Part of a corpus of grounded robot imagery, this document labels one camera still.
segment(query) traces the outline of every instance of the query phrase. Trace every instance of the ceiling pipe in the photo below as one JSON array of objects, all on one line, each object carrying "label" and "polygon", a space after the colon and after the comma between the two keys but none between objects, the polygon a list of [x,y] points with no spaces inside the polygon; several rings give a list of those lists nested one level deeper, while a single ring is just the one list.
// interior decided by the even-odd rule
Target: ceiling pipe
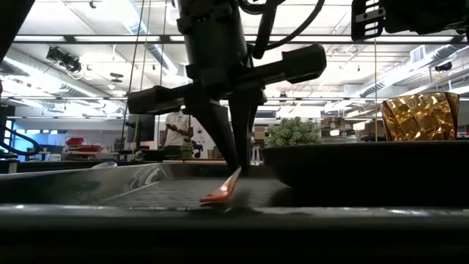
[{"label": "ceiling pipe", "polygon": [[88,84],[71,78],[67,74],[62,73],[59,70],[52,68],[51,66],[45,65],[42,62],[31,58],[30,56],[24,55],[21,52],[16,51],[14,48],[11,48],[7,52],[4,61],[24,70],[32,78],[42,79],[41,81],[46,79],[51,83],[51,86],[68,87],[89,97],[110,96],[109,94],[102,92],[97,88],[91,87]]},{"label": "ceiling pipe", "polygon": [[[134,4],[133,0],[107,0],[106,3],[109,11],[121,18],[121,24],[129,33],[140,36],[151,34],[148,25],[143,21],[143,18],[140,18],[140,12],[137,10],[138,7]],[[146,44],[144,47],[153,55],[165,71],[174,75],[180,73],[181,67],[178,67],[173,59],[163,52],[159,45]]]},{"label": "ceiling pipe", "polygon": [[451,56],[467,48],[466,45],[445,45],[443,47],[425,45],[424,47],[426,55],[423,59],[415,63],[412,62],[411,58],[406,59],[398,66],[387,71],[382,76],[379,76],[376,83],[373,80],[359,87],[358,91],[352,97],[360,96],[361,98],[365,98],[376,91],[391,87],[393,84],[414,76],[421,70],[438,66],[448,60],[451,61],[453,59],[450,58]]},{"label": "ceiling pipe", "polygon": [[437,86],[440,85],[440,84],[444,84],[444,83],[450,82],[450,81],[452,81],[453,84],[454,84],[454,81],[455,81],[456,79],[461,78],[461,77],[463,77],[463,76],[465,76],[465,75],[467,75],[467,74],[469,74],[469,68],[468,68],[468,69],[461,70],[461,71],[459,71],[459,72],[457,72],[457,73],[453,73],[453,74],[451,74],[451,75],[448,75],[448,76],[439,78],[439,79],[437,79],[437,80],[435,80],[435,81],[433,81],[433,82],[431,82],[431,83],[429,83],[429,84],[425,84],[425,85],[423,85],[423,86],[421,86],[421,87],[419,87],[419,88],[415,88],[415,89],[412,89],[412,90],[410,90],[410,91],[408,91],[408,92],[405,92],[405,93],[401,94],[400,96],[404,96],[404,95],[414,95],[414,94],[416,94],[416,93],[423,92],[423,91],[426,90],[426,89],[435,88],[435,87],[437,87]]},{"label": "ceiling pipe", "polygon": [[[97,88],[91,87],[82,81],[75,80],[65,73],[54,69],[49,65],[45,65],[30,56],[24,55],[14,48],[11,48],[4,58],[2,64],[14,65],[28,74],[28,80],[33,85],[44,88],[46,92],[53,94],[59,93],[64,95],[84,96],[84,97],[111,97],[110,94],[103,92]],[[48,91],[51,87],[57,88],[57,91]],[[117,107],[124,106],[123,102],[117,102]]]}]

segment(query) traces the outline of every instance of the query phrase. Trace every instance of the gold metallic pot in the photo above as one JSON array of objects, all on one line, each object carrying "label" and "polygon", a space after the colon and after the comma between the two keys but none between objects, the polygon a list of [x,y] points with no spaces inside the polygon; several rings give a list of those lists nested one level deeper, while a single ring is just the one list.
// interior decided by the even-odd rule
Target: gold metallic pot
[{"label": "gold metallic pot", "polygon": [[429,92],[392,98],[381,104],[388,141],[455,140],[459,95]]}]

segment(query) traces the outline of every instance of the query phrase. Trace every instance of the black cable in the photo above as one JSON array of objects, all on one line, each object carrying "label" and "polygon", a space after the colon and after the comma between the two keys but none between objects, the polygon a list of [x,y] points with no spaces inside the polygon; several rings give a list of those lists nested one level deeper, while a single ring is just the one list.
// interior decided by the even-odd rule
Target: black cable
[{"label": "black cable", "polygon": [[248,0],[238,0],[238,5],[242,11],[250,15],[262,14],[256,45],[254,46],[253,51],[253,57],[256,59],[261,59],[264,55],[264,52],[278,48],[301,34],[301,32],[303,32],[314,21],[314,19],[316,19],[317,15],[324,6],[325,0],[318,0],[309,17],[307,17],[305,21],[298,28],[296,28],[296,30],[294,30],[294,32],[275,43],[268,44],[270,41],[270,35],[272,33],[273,22],[275,20],[276,8],[283,2],[284,0],[267,0],[266,4],[250,4],[248,3]]},{"label": "black cable", "polygon": [[31,142],[31,143],[32,143],[32,147],[33,147],[33,150],[24,152],[24,151],[21,151],[21,150],[17,150],[17,149],[15,149],[15,148],[13,148],[13,147],[10,147],[10,146],[9,146],[8,144],[6,144],[5,142],[0,142],[0,146],[2,146],[5,150],[8,150],[9,152],[14,153],[14,154],[24,155],[24,156],[36,155],[36,154],[38,154],[38,153],[41,151],[41,149],[40,149],[41,147],[39,146],[39,144],[38,144],[35,140],[33,140],[33,139],[31,139],[31,138],[29,138],[29,137],[27,137],[27,136],[21,135],[20,133],[9,129],[9,128],[7,128],[7,127],[4,126],[4,125],[0,125],[0,128],[2,128],[2,129],[0,129],[0,130],[3,130],[3,129],[4,129],[4,130],[6,130],[6,131],[9,131],[12,135],[19,136],[19,137],[21,137],[22,139],[24,139],[24,140],[26,140],[26,141],[28,141],[28,142]]},{"label": "black cable", "polygon": [[[137,33],[137,39],[140,37],[140,30],[141,30],[141,24],[143,23],[143,19],[144,19],[144,8],[143,6],[145,5],[145,0],[143,0],[141,2],[141,5],[142,5],[142,8],[141,8],[141,11],[140,11],[140,21],[139,21],[139,28],[138,28],[138,33]],[[130,80],[129,80],[129,90],[128,90],[128,94],[130,94],[130,91],[132,90],[132,80],[133,80],[133,69],[135,67],[135,58],[137,57],[137,48],[139,47],[139,42],[136,41],[135,42],[135,47],[134,47],[134,50],[133,50],[133,58],[132,58],[132,70],[130,71]],[[127,117],[127,111],[128,111],[128,108],[129,108],[129,100],[127,100],[127,102],[125,103],[125,110],[124,110],[124,121],[122,122],[122,134],[120,136],[120,140],[121,140],[121,145],[120,145],[120,152],[122,152],[124,150],[124,130],[125,130],[125,120],[126,120],[126,117]]]},{"label": "black cable", "polygon": [[252,57],[255,59],[262,59],[265,51],[267,50],[270,35],[272,34],[273,23],[276,19],[277,6],[282,2],[283,0],[267,0],[267,3],[264,6],[264,12],[257,31],[256,43],[252,53]]},{"label": "black cable", "polygon": [[294,30],[294,32],[275,43],[269,44],[267,46],[267,50],[278,48],[301,34],[301,32],[303,32],[314,21],[314,19],[316,19],[317,15],[321,12],[322,7],[324,6],[324,2],[325,0],[318,0],[309,17],[307,17],[306,20],[298,28],[296,28],[296,30]]}]

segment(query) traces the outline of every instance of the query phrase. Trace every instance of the cable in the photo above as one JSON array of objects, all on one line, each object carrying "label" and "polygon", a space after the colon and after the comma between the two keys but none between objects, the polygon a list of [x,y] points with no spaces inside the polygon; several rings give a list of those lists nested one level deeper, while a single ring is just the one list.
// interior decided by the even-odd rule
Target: cable
[{"label": "cable", "polygon": [[[149,25],[149,18],[151,17],[151,13],[152,13],[152,1],[150,1],[149,5],[148,5],[147,25]],[[145,44],[144,44],[144,46],[146,46],[147,43],[148,43],[148,34],[149,34],[149,30],[147,30],[147,33],[145,35]],[[144,86],[144,74],[145,74],[145,62],[146,62],[146,60],[147,60],[147,49],[145,48],[144,49],[144,64],[141,68],[140,90],[142,90],[143,86]]]},{"label": "cable", "polygon": [[325,0],[318,0],[316,6],[314,7],[309,17],[307,17],[305,21],[302,22],[302,24],[298,28],[296,28],[296,30],[294,30],[291,34],[287,35],[286,37],[275,43],[268,44],[270,41],[270,35],[272,33],[277,6],[283,2],[284,0],[267,0],[266,4],[250,4],[248,3],[248,0],[238,0],[238,5],[240,6],[242,11],[250,15],[262,14],[261,23],[257,32],[256,44],[254,46],[253,51],[253,57],[255,59],[261,59],[264,55],[264,52],[274,48],[278,48],[283,44],[288,43],[290,40],[293,40],[299,34],[301,34],[301,32],[303,32],[321,12]]},{"label": "cable", "polygon": [[325,2],[325,0],[318,0],[316,6],[314,7],[314,9],[311,12],[311,14],[309,15],[309,17],[307,17],[306,20],[298,28],[296,28],[296,30],[294,30],[294,32],[292,32],[288,36],[284,37],[283,39],[281,39],[281,40],[279,40],[275,43],[269,44],[267,46],[267,50],[278,48],[281,45],[289,42],[290,40],[293,40],[299,34],[301,34],[301,32],[303,32],[311,23],[313,23],[314,19],[316,19],[317,15],[322,10],[322,6],[324,6],[324,2]]},{"label": "cable", "polygon": [[[141,1],[141,5],[142,5],[142,6],[145,5],[145,0],[142,0],[142,1]],[[138,31],[137,31],[137,39],[140,37],[141,24],[142,24],[142,21],[143,21],[143,16],[144,16],[144,8],[141,8],[141,10],[140,10],[139,28],[138,28]],[[129,90],[128,90],[128,94],[130,94],[130,91],[132,90],[133,69],[135,68],[135,59],[136,59],[136,57],[137,57],[137,48],[138,48],[138,47],[139,47],[139,42],[136,41],[136,42],[135,42],[135,47],[134,47],[134,49],[133,49],[132,70],[130,71],[130,80],[129,80]],[[120,151],[123,151],[123,150],[124,150],[125,119],[127,118],[127,111],[128,111],[128,108],[129,108],[129,100],[127,100],[127,102],[125,103],[124,122],[122,122],[122,134],[121,134],[121,137],[120,137],[120,140],[121,140],[121,142],[122,142],[122,144],[120,145]]]}]

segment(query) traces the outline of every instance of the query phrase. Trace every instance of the potted plant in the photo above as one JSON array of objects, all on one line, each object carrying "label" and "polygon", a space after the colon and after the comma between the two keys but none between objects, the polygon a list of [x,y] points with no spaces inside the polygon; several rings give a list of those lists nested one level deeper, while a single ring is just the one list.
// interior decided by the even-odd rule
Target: potted plant
[{"label": "potted plant", "polygon": [[320,128],[309,121],[301,121],[300,117],[283,119],[280,125],[267,129],[267,147],[296,146],[307,144],[321,144]]},{"label": "potted plant", "polygon": [[181,145],[181,159],[192,158],[194,147],[190,138],[186,137]]}]

